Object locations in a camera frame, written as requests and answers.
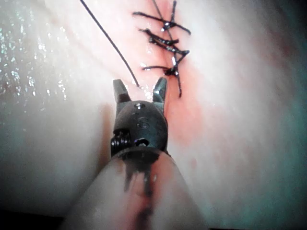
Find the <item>right arm needle driver jaw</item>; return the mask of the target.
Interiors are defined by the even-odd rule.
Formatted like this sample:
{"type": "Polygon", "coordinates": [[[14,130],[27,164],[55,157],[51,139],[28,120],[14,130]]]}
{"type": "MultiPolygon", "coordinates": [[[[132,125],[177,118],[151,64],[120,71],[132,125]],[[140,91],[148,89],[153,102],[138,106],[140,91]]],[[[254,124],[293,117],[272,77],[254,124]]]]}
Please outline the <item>right arm needle driver jaw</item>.
{"type": "Polygon", "coordinates": [[[128,90],[121,79],[113,80],[113,90],[116,103],[119,104],[131,101],[128,90]]]}
{"type": "Polygon", "coordinates": [[[167,80],[164,77],[160,77],[153,89],[153,102],[164,103],[165,94],[167,88],[167,80]]]}

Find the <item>right arm needle driver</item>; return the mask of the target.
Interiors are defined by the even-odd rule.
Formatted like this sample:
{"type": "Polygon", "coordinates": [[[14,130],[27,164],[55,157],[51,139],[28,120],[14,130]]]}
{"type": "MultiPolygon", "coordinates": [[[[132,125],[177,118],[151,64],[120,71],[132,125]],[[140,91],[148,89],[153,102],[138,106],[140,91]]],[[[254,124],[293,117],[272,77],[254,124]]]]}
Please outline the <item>right arm needle driver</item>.
{"type": "Polygon", "coordinates": [[[132,147],[167,149],[168,124],[164,103],[148,101],[118,101],[111,156],[132,147]]]}

